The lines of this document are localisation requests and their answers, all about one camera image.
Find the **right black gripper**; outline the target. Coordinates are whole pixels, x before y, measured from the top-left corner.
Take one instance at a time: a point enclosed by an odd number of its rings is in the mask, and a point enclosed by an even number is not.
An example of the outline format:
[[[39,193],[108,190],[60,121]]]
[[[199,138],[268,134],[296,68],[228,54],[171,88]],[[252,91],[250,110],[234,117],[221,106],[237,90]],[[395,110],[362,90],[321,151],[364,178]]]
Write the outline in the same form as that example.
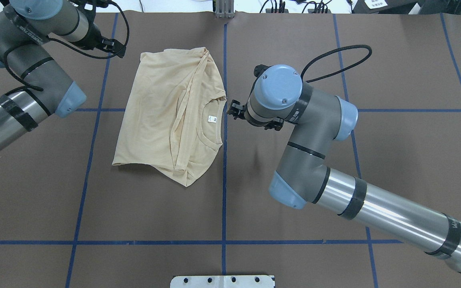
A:
[[[264,130],[274,129],[275,131],[280,131],[283,128],[284,120],[275,117],[273,120],[267,120],[266,122],[259,122],[253,118],[250,113],[247,111],[247,105],[241,105],[239,101],[232,100],[227,111],[228,115],[231,115],[234,120],[241,119],[246,120],[249,124],[253,126],[261,126]]]

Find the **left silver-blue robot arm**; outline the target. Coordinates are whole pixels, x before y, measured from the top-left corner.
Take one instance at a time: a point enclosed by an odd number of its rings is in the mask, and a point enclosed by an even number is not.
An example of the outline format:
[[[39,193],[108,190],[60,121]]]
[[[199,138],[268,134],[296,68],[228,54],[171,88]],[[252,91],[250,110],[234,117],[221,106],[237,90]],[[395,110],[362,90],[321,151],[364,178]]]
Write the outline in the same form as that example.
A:
[[[56,42],[88,55],[89,50],[123,58],[127,42],[101,35],[96,9],[113,0],[8,0],[0,12],[0,68],[20,86],[0,96],[0,151],[55,114],[67,117],[86,94],[44,49]]]

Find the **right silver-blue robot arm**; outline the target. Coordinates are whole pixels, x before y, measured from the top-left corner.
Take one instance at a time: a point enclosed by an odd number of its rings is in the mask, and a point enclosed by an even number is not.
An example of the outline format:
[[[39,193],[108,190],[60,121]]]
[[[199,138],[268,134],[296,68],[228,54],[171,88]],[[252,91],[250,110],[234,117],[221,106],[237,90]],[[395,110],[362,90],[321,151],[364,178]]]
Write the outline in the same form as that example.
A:
[[[253,73],[246,102],[233,100],[228,114],[266,130],[294,125],[268,188],[273,199],[296,209],[320,205],[411,244],[461,274],[461,220],[326,164],[331,145],[351,136],[357,125],[354,104],[314,88],[286,64],[258,64]]]

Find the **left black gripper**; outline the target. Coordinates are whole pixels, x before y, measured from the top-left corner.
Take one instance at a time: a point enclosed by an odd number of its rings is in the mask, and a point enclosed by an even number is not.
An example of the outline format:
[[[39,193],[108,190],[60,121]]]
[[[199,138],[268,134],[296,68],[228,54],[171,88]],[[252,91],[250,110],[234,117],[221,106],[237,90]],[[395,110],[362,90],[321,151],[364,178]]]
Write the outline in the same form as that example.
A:
[[[88,24],[88,31],[82,38],[83,50],[99,49],[112,56],[123,58],[126,54],[126,45],[115,39],[107,39],[101,35],[100,29],[93,22]]]

